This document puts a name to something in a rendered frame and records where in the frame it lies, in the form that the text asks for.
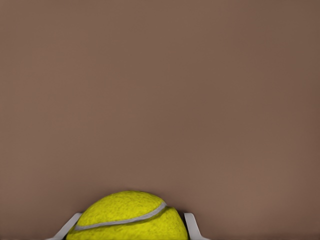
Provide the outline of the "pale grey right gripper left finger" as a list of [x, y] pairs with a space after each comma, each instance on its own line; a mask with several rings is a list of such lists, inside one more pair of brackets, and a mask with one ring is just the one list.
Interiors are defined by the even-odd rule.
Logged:
[[62, 228], [51, 238], [51, 240], [66, 240], [66, 236], [71, 228], [78, 222], [82, 213], [75, 213], [63, 226]]

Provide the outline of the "yellow tennis ball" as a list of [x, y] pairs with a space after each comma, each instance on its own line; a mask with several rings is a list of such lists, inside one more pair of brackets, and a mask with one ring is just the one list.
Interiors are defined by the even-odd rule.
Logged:
[[112, 193], [88, 207], [66, 240], [189, 240], [177, 210], [143, 191]]

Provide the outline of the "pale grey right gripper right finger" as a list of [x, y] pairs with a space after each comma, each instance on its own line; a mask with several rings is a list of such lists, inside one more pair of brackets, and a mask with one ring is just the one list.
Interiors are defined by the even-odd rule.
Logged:
[[193, 213], [184, 213], [184, 219], [190, 240], [208, 240], [208, 238], [202, 236]]

